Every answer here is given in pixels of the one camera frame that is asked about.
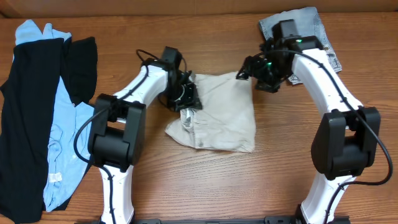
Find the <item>beige khaki shorts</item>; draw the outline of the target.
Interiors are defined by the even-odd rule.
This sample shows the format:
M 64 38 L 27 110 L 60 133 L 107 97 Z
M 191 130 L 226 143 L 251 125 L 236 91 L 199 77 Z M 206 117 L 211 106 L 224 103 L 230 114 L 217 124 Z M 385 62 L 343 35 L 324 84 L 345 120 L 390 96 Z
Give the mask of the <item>beige khaki shorts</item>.
M 236 72 L 195 75 L 202 109 L 184 109 L 165 133 L 195 149 L 253 152 L 256 121 L 252 79 L 238 80 Z

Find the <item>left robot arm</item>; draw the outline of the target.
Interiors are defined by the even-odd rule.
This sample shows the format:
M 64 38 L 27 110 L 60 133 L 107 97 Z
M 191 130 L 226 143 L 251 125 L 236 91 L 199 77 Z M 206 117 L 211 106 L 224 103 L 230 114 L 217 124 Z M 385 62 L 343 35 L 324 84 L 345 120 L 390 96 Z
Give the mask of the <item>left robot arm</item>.
M 161 96 L 165 107 L 179 112 L 202 108 L 185 59 L 166 47 L 161 57 L 141 61 L 139 74 L 113 95 L 101 94 L 88 120 L 88 152 L 103 180 L 104 209 L 100 223 L 133 223 L 132 172 L 144 148 L 146 110 Z

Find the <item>folded light blue jeans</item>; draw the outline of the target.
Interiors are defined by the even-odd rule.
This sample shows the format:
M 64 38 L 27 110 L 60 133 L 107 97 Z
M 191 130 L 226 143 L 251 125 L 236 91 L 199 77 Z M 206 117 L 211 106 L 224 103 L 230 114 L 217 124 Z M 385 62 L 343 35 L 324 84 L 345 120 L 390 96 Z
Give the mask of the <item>folded light blue jeans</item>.
M 298 31 L 298 35 L 301 37 L 316 36 L 321 42 L 331 67 L 336 73 L 342 71 L 342 65 L 338 60 L 335 51 L 328 40 L 325 27 L 318 15 L 316 7 L 305 7 L 301 9 L 294 9 L 290 11 L 284 11 L 273 16 L 267 17 L 259 21 L 259 27 L 262 31 L 267 43 L 270 43 L 269 39 L 273 38 L 272 28 L 279 22 L 284 20 L 293 19 Z

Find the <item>black garment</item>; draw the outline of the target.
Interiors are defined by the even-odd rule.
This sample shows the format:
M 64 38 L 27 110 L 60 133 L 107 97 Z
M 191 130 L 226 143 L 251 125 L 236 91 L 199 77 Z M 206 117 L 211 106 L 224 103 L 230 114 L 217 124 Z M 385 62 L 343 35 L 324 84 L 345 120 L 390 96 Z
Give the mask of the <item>black garment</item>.
M 16 223 L 37 222 L 45 210 L 48 143 L 63 71 L 62 38 L 27 42 L 14 47 L 1 86 L 1 213 Z

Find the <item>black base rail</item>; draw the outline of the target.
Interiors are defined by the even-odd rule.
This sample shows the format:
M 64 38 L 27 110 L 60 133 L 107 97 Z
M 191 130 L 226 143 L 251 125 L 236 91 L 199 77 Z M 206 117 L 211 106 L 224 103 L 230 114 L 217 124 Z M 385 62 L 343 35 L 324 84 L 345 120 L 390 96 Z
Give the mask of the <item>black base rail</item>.
M 255 219 L 223 219 L 223 220 L 134 220 L 134 224 L 304 224 L 294 216 L 270 216 Z

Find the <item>light blue shirt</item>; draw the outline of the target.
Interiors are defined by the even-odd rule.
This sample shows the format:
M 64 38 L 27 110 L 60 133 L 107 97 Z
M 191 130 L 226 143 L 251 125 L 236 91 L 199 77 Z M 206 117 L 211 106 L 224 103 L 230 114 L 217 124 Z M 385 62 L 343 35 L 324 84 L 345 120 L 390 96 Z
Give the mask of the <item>light blue shirt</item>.
M 96 90 L 98 52 L 95 39 L 72 41 L 71 33 L 55 30 L 51 23 L 39 29 L 31 19 L 16 29 L 16 44 L 36 40 L 64 40 L 65 71 L 55 94 L 53 121 L 48 143 L 49 171 L 43 198 L 45 210 L 65 210 L 86 174 L 90 127 L 83 123 L 93 114 L 88 104 Z

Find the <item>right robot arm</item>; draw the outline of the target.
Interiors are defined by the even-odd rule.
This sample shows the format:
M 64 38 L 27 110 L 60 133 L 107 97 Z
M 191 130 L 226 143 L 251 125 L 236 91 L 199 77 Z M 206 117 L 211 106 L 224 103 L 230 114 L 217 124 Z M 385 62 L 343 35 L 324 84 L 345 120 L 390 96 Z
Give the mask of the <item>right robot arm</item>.
M 257 79 L 256 89 L 275 93 L 295 75 L 322 117 L 311 146 L 316 169 L 306 199 L 287 223 L 349 223 L 334 211 L 349 184 L 373 165 L 381 117 L 345 87 L 319 39 L 299 34 L 294 20 L 279 21 L 261 53 L 246 57 L 236 78 Z

